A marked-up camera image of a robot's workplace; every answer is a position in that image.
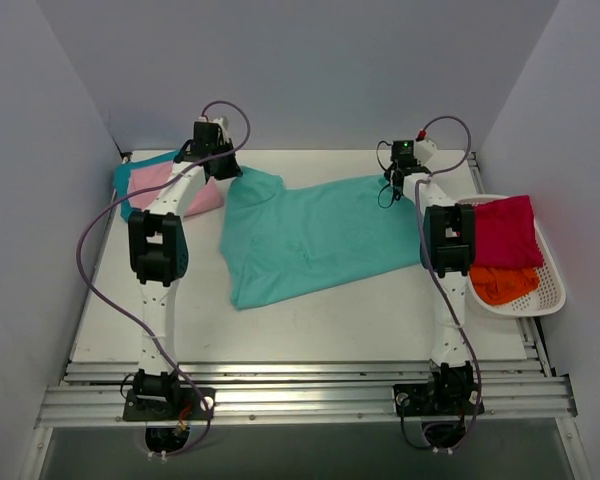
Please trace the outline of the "mint green t shirt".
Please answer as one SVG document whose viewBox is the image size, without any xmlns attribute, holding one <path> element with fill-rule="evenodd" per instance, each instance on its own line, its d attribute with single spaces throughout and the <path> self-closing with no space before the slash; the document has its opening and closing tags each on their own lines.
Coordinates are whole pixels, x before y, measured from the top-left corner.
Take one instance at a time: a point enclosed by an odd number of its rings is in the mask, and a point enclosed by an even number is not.
<svg viewBox="0 0 600 480">
<path fill-rule="evenodd" d="M 220 252 L 232 306 L 245 310 L 417 265 L 409 200 L 392 203 L 379 175 L 289 189 L 246 168 L 225 202 Z"/>
</svg>

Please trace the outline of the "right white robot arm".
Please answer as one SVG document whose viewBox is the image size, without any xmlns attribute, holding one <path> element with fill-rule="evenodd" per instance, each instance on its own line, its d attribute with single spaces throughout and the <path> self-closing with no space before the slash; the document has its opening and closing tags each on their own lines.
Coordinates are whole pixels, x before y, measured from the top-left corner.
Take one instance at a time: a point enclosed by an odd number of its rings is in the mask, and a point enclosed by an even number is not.
<svg viewBox="0 0 600 480">
<path fill-rule="evenodd" d="M 424 400 L 444 413 L 475 390 L 475 351 L 464 330 L 469 270 L 475 261 L 475 211 L 460 204 L 434 182 L 433 173 L 416 157 L 415 140 L 396 140 L 384 177 L 394 201 L 409 199 L 416 209 L 420 261 L 434 286 L 432 381 Z"/>
</svg>

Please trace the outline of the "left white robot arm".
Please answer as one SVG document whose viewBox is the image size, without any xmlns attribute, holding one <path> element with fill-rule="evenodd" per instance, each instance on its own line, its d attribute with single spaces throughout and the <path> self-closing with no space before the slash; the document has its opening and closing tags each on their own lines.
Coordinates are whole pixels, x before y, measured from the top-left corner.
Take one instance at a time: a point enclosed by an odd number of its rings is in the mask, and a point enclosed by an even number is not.
<svg viewBox="0 0 600 480">
<path fill-rule="evenodd" d="M 203 115 L 193 138 L 176 154 L 157 197 L 128 218 L 130 265 L 140 284 L 142 353 L 133 393 L 159 419 L 174 417 L 182 405 L 176 370 L 175 303 L 189 264 L 183 218 L 209 180 L 242 174 L 228 120 Z"/>
</svg>

